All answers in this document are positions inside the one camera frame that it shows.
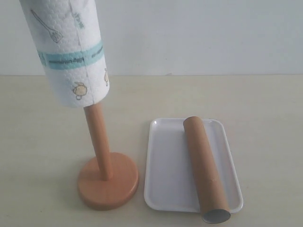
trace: spatula drawing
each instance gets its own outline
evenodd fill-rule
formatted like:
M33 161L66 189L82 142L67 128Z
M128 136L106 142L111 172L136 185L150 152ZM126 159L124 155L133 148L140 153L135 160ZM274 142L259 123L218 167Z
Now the spatula drawing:
M50 28L46 23L43 22L43 20L41 20L41 18L32 9L30 11L37 19L37 21L39 21L39 23L49 32L52 40L55 43L58 43L63 38L63 35L60 32Z

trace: rectangular tray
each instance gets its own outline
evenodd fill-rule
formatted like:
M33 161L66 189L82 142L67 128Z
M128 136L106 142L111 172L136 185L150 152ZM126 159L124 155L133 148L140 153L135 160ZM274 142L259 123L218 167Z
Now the rectangular tray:
M144 199L154 210L200 212L181 118L151 122ZM231 213L243 207L243 197L223 125L203 119Z

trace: cardboard tube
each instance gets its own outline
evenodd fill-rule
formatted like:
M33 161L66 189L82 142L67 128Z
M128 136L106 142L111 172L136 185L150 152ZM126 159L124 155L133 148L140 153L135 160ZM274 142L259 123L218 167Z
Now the cardboard tube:
M202 219L211 224L225 222L231 217L230 209L203 121L199 117L189 117L183 126Z

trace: white wall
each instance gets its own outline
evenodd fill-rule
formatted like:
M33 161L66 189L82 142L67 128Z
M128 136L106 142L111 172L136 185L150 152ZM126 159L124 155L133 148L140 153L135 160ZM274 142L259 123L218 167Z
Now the white wall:
M41 75L18 0L0 4L0 74ZM96 0L112 75L303 73L303 0Z

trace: teal stripe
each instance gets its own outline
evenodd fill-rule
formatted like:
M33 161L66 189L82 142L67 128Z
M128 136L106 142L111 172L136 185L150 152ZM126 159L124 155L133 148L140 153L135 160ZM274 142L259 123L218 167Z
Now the teal stripe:
M72 70L91 65L104 55L102 41L86 51L50 54L38 51L41 63L53 70Z

